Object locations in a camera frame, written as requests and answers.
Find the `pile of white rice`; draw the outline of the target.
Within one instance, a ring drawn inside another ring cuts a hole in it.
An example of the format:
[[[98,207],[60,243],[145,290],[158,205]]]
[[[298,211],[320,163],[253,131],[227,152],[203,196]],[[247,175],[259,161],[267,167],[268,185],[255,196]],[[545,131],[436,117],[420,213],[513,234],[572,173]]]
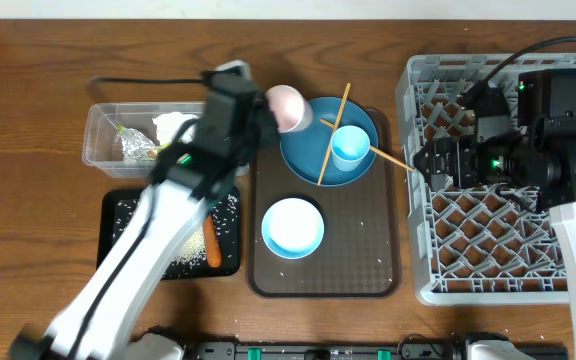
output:
[[[197,230],[173,258],[173,265],[195,266],[206,259],[203,230]]]

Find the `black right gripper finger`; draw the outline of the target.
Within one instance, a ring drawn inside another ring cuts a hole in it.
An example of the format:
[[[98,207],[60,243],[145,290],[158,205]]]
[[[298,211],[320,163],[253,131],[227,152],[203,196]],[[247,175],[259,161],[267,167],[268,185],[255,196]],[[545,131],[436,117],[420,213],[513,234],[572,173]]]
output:
[[[414,167],[421,173],[441,172],[441,152],[437,141],[426,143],[413,157]]]
[[[422,168],[418,168],[418,171],[432,191],[440,191],[446,187],[446,175],[444,173]]]

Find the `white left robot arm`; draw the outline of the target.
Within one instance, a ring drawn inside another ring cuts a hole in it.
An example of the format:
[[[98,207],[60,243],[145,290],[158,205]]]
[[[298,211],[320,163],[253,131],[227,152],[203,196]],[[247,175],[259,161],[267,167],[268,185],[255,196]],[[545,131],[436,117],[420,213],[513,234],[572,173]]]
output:
[[[121,359],[136,320],[173,257],[234,185],[238,168],[277,143],[263,91],[243,72],[205,71],[208,89],[191,142],[180,128],[157,156],[124,232],[44,335],[20,333],[11,359]]]

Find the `light blue bowl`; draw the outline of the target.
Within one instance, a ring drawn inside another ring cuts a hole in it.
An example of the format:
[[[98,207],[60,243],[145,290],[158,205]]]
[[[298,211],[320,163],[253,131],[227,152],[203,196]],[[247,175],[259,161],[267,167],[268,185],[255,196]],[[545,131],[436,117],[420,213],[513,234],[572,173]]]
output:
[[[319,247],[325,235],[325,222],[311,201],[284,198],[267,209],[260,230],[272,253],[296,260],[309,256]]]

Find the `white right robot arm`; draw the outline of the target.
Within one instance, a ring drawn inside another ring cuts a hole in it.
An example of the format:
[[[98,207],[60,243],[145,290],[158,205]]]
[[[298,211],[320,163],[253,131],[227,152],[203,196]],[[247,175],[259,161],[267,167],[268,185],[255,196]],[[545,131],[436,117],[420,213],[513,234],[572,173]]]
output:
[[[576,356],[576,117],[534,118],[524,135],[479,141],[473,136],[427,142],[413,157],[431,187],[449,176],[456,187],[535,187],[560,244],[567,274]]]

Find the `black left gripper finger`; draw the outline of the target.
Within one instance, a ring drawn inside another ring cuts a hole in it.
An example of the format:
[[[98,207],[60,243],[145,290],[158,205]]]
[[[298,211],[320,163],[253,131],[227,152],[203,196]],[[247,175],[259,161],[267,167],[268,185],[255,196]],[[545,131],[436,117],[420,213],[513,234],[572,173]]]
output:
[[[263,92],[258,92],[256,94],[255,119],[259,125],[276,124],[276,119],[270,108],[269,101]]]
[[[279,143],[278,126],[275,120],[260,120],[254,126],[254,140],[257,149],[275,146]]]

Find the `wooden chopstick diagonal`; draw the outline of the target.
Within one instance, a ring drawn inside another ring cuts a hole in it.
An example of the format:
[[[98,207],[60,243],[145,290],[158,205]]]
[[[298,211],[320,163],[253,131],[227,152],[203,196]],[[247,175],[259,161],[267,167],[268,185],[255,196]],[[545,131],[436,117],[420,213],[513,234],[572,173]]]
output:
[[[330,127],[330,128],[334,128],[334,124],[331,123],[331,122],[329,122],[328,120],[326,120],[326,119],[324,119],[324,118],[320,118],[319,120],[320,120],[320,122],[323,123],[324,125],[326,125],[326,126],[328,126],[328,127]],[[322,166],[323,169],[324,169],[325,166],[327,165],[327,161],[328,161],[328,159],[329,159],[329,157],[330,157],[331,150],[330,150],[329,148],[330,148],[330,146],[328,146],[327,154],[325,155],[325,158],[324,158],[324,165]],[[370,146],[369,146],[369,149],[370,149],[370,151],[372,151],[373,153],[375,153],[375,154],[377,154],[378,156],[380,156],[380,157],[382,157],[382,158],[384,158],[384,159],[386,159],[386,160],[394,163],[395,165],[400,166],[400,167],[406,169],[406,170],[409,171],[409,172],[415,172],[415,169],[414,169],[413,167],[411,167],[411,166],[405,164],[404,162],[402,162],[402,161],[394,158],[393,156],[391,156],[391,155],[387,154],[386,152],[378,149],[377,147],[370,145]]]

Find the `orange carrot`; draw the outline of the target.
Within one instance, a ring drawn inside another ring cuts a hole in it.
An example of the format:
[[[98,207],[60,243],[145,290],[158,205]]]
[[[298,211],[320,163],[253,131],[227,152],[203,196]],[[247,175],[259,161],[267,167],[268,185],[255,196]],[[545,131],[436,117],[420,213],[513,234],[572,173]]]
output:
[[[219,268],[222,265],[222,253],[211,215],[208,215],[203,223],[203,238],[208,265],[211,268]]]

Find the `pink plastic cup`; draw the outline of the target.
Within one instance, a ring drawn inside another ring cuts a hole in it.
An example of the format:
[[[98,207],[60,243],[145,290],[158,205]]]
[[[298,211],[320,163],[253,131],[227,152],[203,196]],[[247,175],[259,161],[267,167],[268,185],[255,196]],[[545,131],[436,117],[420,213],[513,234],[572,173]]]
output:
[[[313,120],[311,105],[295,88],[277,85],[265,93],[280,133],[292,133],[308,128]]]

